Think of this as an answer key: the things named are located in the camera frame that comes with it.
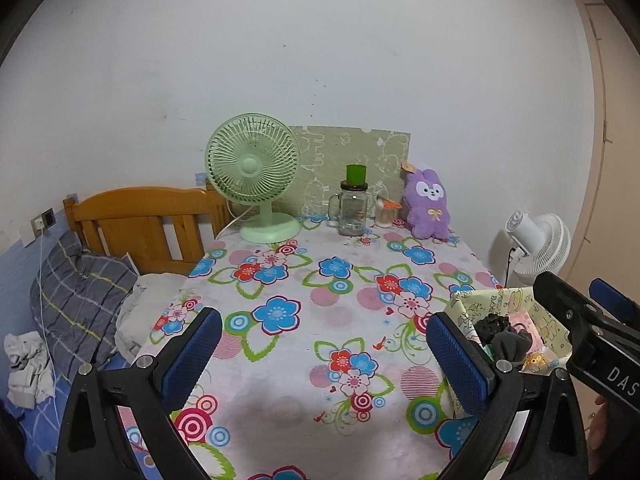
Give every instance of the jar handle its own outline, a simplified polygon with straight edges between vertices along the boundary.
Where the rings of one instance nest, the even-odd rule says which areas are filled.
[[[335,194],[329,197],[329,207],[327,208],[327,215],[331,222],[337,222],[338,216],[340,216],[340,195]]]

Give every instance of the fan center cap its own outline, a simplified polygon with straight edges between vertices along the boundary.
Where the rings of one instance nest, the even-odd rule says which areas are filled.
[[[238,164],[240,173],[244,176],[255,176],[262,167],[262,163],[255,155],[245,155]]]

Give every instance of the silver bolt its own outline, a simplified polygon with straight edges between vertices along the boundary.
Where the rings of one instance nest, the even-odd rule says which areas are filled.
[[[136,366],[138,368],[149,368],[154,359],[150,355],[143,355],[136,359]]]
[[[92,370],[92,368],[93,367],[89,363],[82,363],[78,367],[78,373],[80,375],[87,375]]]
[[[569,372],[564,368],[556,368],[556,377],[561,381],[566,381],[569,378]]]
[[[509,372],[511,372],[511,370],[513,370],[513,365],[505,359],[500,359],[495,364],[495,367],[498,368],[498,370],[500,370],[503,374],[508,374]]]

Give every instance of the door frame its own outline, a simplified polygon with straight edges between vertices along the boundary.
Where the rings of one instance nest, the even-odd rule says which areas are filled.
[[[602,60],[600,58],[600,45],[596,36],[593,23],[589,16],[588,7],[605,6],[602,0],[575,0],[578,12],[582,19],[584,33],[589,47],[589,56],[591,58],[591,73],[593,74],[593,148],[591,150],[591,166],[589,168],[589,177],[587,179],[587,187],[584,192],[582,201],[582,209],[578,217],[578,223],[574,231],[573,241],[569,256],[560,270],[560,277],[564,280],[568,279],[578,259],[578,254],[584,244],[591,215],[600,186],[600,175],[602,174],[602,163],[604,160],[604,143],[607,142],[607,111],[606,111],[606,89],[604,87],[604,74],[602,69]]]

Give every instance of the fan base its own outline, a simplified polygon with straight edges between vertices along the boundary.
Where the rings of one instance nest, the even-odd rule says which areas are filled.
[[[300,223],[286,213],[272,213],[268,225],[256,215],[242,224],[240,236],[254,244],[274,244],[293,238],[300,232]]]

